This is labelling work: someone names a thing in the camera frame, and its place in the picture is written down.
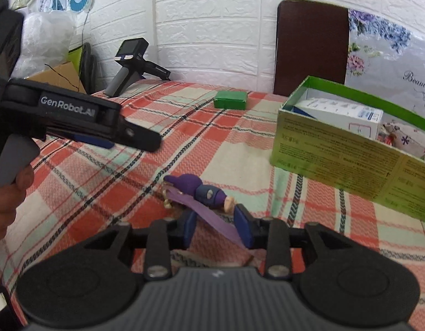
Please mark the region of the person's left hand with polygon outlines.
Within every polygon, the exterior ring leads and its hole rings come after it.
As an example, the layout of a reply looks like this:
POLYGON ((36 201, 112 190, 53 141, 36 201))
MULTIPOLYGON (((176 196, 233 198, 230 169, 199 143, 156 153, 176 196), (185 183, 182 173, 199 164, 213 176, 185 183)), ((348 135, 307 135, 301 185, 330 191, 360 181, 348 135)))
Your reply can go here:
POLYGON ((34 171, 29 164, 16 177, 15 183, 0 188, 0 241, 16 218, 16 209, 25 200, 27 189, 33 184, 34 171))

